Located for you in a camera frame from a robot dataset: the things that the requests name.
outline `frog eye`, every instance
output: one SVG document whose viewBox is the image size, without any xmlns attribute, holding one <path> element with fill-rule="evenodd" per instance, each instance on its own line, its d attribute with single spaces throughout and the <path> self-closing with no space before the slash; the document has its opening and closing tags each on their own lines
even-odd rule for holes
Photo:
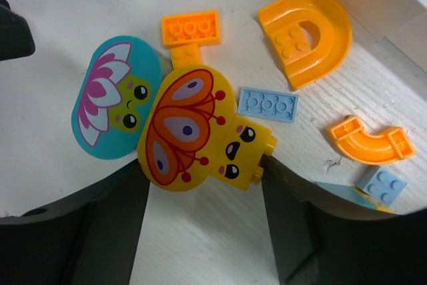
<svg viewBox="0 0 427 285">
<path fill-rule="evenodd" d="M 134 128 L 136 126 L 136 117 L 132 115 L 131 113 L 127 114 L 125 117 L 123 117 L 123 125 L 126 128 Z"/>
<path fill-rule="evenodd" d="M 234 178 L 239 176 L 239 168 L 234 164 L 228 164 L 226 174 L 224 176 L 233 180 Z"/>
<path fill-rule="evenodd" d="M 255 130 L 251 127 L 246 126 L 245 130 L 240 134 L 240 139 L 245 143 L 250 143 L 255 139 Z"/>
<path fill-rule="evenodd" d="M 138 100 L 144 100 L 148 96 L 148 90 L 145 86 L 139 85 L 133 90 L 133 95 Z"/>
</svg>

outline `cartoon eye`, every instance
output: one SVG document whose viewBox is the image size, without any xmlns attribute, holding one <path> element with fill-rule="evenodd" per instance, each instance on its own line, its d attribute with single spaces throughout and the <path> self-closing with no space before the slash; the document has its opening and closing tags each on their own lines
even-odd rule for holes
<svg viewBox="0 0 427 285">
<path fill-rule="evenodd" d="M 153 155 L 155 165 L 159 172 L 163 175 L 167 175 L 167 173 L 169 173 L 169 160 L 163 147 L 156 141 L 153 144 Z"/>
<path fill-rule="evenodd" d="M 163 122 L 166 128 L 181 141 L 195 141 L 199 137 L 200 128 L 191 118 L 168 117 Z"/>
<path fill-rule="evenodd" d="M 143 100 L 147 98 L 148 90 L 146 87 L 139 85 L 139 86 L 136 86 L 135 89 L 133 90 L 133 95 L 135 96 L 136 99 Z"/>
<path fill-rule="evenodd" d="M 251 141 L 254 141 L 255 136 L 255 130 L 251 127 L 246 126 L 243 133 L 240 134 L 240 139 L 243 140 L 245 143 L 250 143 Z"/>
<path fill-rule="evenodd" d="M 226 147 L 226 155 L 229 160 L 234 160 L 236 154 L 238 153 L 240 147 L 240 142 L 233 141 L 229 143 Z"/>
<path fill-rule="evenodd" d="M 234 164 L 228 164 L 226 174 L 224 176 L 233 180 L 234 178 L 239 176 L 239 168 Z"/>
<path fill-rule="evenodd" d="M 203 85 L 204 82 L 200 78 L 194 78 L 190 81 L 187 81 L 172 94 L 172 99 L 181 100 L 190 98 L 201 91 L 203 89 Z"/>
<path fill-rule="evenodd" d="M 127 114 L 125 117 L 123 117 L 123 125 L 126 128 L 134 128 L 136 126 L 136 117 L 132 115 L 131 113 Z"/>
</svg>

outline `butterfly wing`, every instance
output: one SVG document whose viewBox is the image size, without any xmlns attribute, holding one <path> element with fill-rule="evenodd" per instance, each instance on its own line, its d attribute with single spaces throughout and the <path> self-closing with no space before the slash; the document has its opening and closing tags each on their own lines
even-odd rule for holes
<svg viewBox="0 0 427 285">
<path fill-rule="evenodd" d="M 207 69 L 195 69 L 176 79 L 163 94 L 158 107 L 193 106 L 200 104 L 212 93 L 214 77 Z"/>
<path fill-rule="evenodd" d="M 151 125 L 145 141 L 145 155 L 151 175 L 160 185 L 170 185 L 179 172 L 178 155 Z"/>
<path fill-rule="evenodd" d="M 196 69 L 173 81 L 160 98 L 145 139 L 147 165 L 158 184 L 170 185 L 209 140 L 213 86 L 211 72 Z"/>
<path fill-rule="evenodd" d="M 210 136 L 208 120 L 199 111 L 182 107 L 164 107 L 153 117 L 156 132 L 179 152 L 196 152 Z"/>
</svg>

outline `light blue brick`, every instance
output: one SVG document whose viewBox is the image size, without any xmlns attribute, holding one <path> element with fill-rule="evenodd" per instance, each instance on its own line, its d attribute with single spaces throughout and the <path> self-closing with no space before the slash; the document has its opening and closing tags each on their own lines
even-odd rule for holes
<svg viewBox="0 0 427 285">
<path fill-rule="evenodd" d="M 295 122 L 298 95 L 270 90 L 242 88 L 238 113 L 287 123 Z"/>
<path fill-rule="evenodd" d="M 385 206 L 390 206 L 405 186 L 405 181 L 379 166 L 372 166 L 356 184 L 357 188 Z"/>
<path fill-rule="evenodd" d="M 327 190 L 330 193 L 333 193 L 345 200 L 353 202 L 355 204 L 365 206 L 367 208 L 371 208 L 375 210 L 375 205 L 371 204 L 366 198 L 360 195 L 356 190 L 351 188 L 350 186 L 337 185 L 337 184 L 329 184 L 316 182 L 316 185 L 322 187 L 324 190 Z"/>
</svg>

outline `teal oval tile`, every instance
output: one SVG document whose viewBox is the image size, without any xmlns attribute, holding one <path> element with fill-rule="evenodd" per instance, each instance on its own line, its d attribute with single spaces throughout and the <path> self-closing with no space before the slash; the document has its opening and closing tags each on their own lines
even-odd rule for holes
<svg viewBox="0 0 427 285">
<path fill-rule="evenodd" d="M 105 160 L 134 150 L 160 83 L 160 61 L 143 40 L 118 36 L 99 46 L 71 115 L 79 145 Z"/>
</svg>

